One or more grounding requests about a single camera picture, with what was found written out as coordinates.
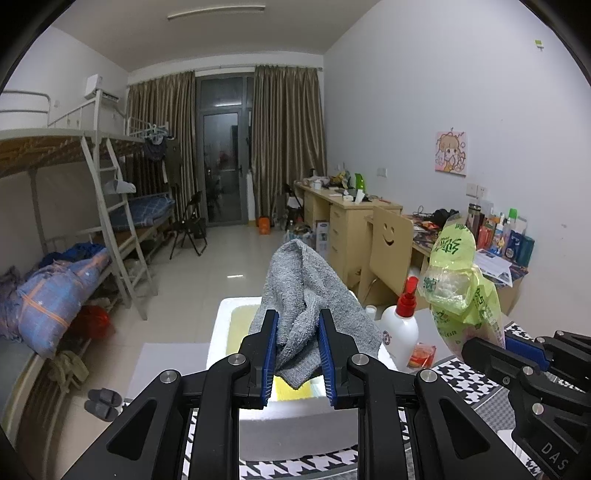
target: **green plastic bag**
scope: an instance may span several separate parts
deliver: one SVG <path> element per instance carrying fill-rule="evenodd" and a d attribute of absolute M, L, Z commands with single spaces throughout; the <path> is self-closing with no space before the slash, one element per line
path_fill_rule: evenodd
<path fill-rule="evenodd" d="M 446 225 L 433 246 L 419 293 L 430 303 L 439 335 L 462 358 L 462 347 L 478 337 L 505 347 L 501 306 L 493 282 L 473 264 L 474 236 L 461 223 Z"/>

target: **yellow liquid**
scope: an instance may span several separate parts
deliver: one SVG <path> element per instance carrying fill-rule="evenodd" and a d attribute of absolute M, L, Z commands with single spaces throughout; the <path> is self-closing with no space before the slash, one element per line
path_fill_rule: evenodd
<path fill-rule="evenodd" d="M 248 329 L 257 310 L 258 305 L 244 305 L 233 310 L 230 320 L 230 331 L 228 332 L 226 355 L 238 353 L 242 339 L 248 335 Z M 282 378 L 275 377 L 273 379 L 273 391 L 277 393 L 277 400 L 280 401 L 312 398 L 312 389 L 309 381 L 304 383 L 299 389 L 294 390 Z"/>

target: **white ceiling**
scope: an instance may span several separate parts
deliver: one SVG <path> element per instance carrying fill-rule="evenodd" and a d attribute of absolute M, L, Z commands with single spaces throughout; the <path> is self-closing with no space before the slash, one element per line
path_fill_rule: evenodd
<path fill-rule="evenodd" d="M 378 0 L 261 0 L 262 14 L 170 13 L 222 0 L 76 0 L 56 21 L 128 72 L 167 60 L 284 50 L 323 54 Z"/>

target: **air conditioner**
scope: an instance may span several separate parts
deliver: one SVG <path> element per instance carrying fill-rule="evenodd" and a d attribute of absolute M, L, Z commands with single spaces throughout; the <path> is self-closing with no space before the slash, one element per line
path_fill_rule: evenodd
<path fill-rule="evenodd" d="M 84 98 L 90 100 L 96 95 L 97 90 L 103 90 L 103 77 L 99 74 L 94 74 L 86 79 L 86 90 Z M 103 90 L 103 98 L 113 103 L 119 102 L 119 97 L 113 93 L 105 92 Z"/>

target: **red pump cap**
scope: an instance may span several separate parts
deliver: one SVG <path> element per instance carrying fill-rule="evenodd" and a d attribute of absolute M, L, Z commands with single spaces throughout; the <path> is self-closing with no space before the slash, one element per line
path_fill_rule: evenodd
<path fill-rule="evenodd" d="M 417 289 L 418 278 L 408 277 L 404 286 L 404 293 L 398 298 L 396 304 L 396 315 L 402 318 L 410 318 L 414 315 L 414 309 L 417 307 L 417 299 L 414 293 Z"/>

